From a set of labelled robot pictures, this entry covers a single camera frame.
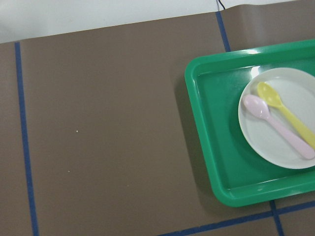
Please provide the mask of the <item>pink plastic spoon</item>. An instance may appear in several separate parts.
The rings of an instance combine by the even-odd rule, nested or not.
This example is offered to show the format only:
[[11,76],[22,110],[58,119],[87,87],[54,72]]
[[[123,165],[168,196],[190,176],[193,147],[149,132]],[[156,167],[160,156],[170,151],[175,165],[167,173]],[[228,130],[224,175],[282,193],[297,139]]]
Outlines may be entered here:
[[310,160],[315,157],[315,150],[305,141],[272,117],[267,103],[258,96],[248,94],[242,98],[245,108],[254,117],[268,122],[297,152]]

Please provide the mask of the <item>yellow plastic spoon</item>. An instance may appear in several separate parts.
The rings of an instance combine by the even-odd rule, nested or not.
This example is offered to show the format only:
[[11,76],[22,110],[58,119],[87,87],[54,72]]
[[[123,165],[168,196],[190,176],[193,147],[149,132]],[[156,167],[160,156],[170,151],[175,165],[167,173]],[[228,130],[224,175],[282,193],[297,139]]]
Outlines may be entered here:
[[298,134],[313,148],[315,148],[315,134],[296,115],[294,115],[282,102],[278,92],[266,82],[259,82],[257,85],[258,96],[267,105],[278,109],[289,121]]

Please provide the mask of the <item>white round plate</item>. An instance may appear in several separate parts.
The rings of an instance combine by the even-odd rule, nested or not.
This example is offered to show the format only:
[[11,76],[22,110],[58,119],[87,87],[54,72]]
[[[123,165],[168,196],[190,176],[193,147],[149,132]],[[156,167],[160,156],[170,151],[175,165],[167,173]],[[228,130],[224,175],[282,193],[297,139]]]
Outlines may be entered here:
[[[274,68],[261,72],[255,66],[251,70],[251,79],[241,94],[238,106],[238,120],[242,133],[261,157],[288,169],[313,167],[315,158],[310,160],[304,158],[268,122],[254,117],[245,108],[242,98],[248,94],[258,96],[259,82],[266,82],[274,88],[284,105],[315,133],[314,76],[293,68]],[[268,107],[273,118],[305,141],[278,109],[269,105]]]

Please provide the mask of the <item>green plastic tray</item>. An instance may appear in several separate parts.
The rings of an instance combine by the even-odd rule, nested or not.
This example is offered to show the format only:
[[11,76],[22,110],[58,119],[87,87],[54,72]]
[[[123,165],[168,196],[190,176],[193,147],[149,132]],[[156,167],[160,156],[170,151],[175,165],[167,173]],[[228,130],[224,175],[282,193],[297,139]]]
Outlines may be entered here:
[[230,207],[304,194],[315,188],[315,170],[268,163],[246,142],[237,106],[251,70],[292,66],[315,70],[315,42],[305,40],[193,59],[185,82],[207,173],[216,198]]

